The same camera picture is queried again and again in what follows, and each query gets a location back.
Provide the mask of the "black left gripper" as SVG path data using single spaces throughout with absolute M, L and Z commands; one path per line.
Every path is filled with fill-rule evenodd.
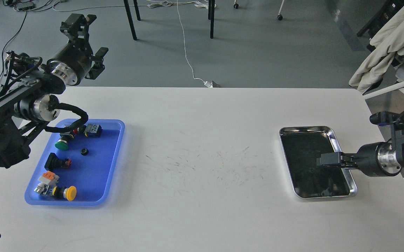
M 93 55 L 89 44 L 89 26 L 97 19 L 96 15 L 72 13 L 61 23 L 60 32 L 69 39 L 47 62 L 48 73 L 60 78 L 65 85 L 79 85 L 83 78 L 96 79 L 104 70 L 103 57 L 109 51 L 101 47 Z

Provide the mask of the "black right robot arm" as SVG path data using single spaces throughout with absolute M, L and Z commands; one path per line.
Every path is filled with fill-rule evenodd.
M 357 169 L 369 177 L 392 177 L 404 168 L 404 111 L 381 111 L 369 118 L 377 126 L 389 126 L 391 139 L 363 145 L 357 153 L 324 153 L 316 160 L 318 168 Z

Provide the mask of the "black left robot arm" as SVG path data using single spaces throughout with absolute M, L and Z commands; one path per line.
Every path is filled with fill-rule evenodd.
M 45 130 L 66 133 L 88 121 L 88 114 L 59 102 L 67 85 L 96 79 L 105 69 L 101 47 L 93 53 L 89 26 L 96 15 L 72 13 L 61 23 L 68 43 L 43 64 L 39 56 L 8 51 L 7 78 L 0 91 L 0 167 L 10 168 L 29 157 L 30 143 Z

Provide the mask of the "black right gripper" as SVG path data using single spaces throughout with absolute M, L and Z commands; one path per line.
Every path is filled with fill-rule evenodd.
M 355 154 L 345 155 L 342 152 L 321 154 L 321 157 L 316 159 L 316 165 L 357 169 L 369 177 L 392 177 L 402 170 L 396 153 L 396 150 L 391 149 L 390 143 L 375 142 L 363 145 Z

